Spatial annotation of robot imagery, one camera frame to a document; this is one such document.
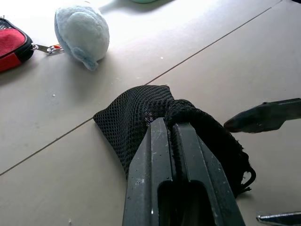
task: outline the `black mesh bag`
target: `black mesh bag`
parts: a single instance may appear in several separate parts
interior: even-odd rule
[[[256,174],[239,142],[212,116],[187,100],[174,100],[168,86],[138,86],[117,97],[94,121],[112,145],[128,177],[128,169],[147,127],[165,118],[168,128],[176,122],[189,122],[198,136],[222,164],[233,194],[250,190]],[[245,172],[251,178],[241,184]]]

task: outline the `plush toy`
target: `plush toy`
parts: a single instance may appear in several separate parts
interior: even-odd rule
[[[65,52],[94,71],[106,54],[110,34],[100,11],[83,2],[59,8],[55,13],[56,37]]]

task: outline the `red pouch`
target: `red pouch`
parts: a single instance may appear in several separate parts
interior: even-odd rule
[[[31,38],[0,17],[0,72],[19,66],[33,55]]]

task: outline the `green object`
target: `green object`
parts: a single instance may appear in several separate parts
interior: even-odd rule
[[[157,1],[157,0],[132,0],[134,2],[137,2],[137,3],[151,3],[153,1]]]

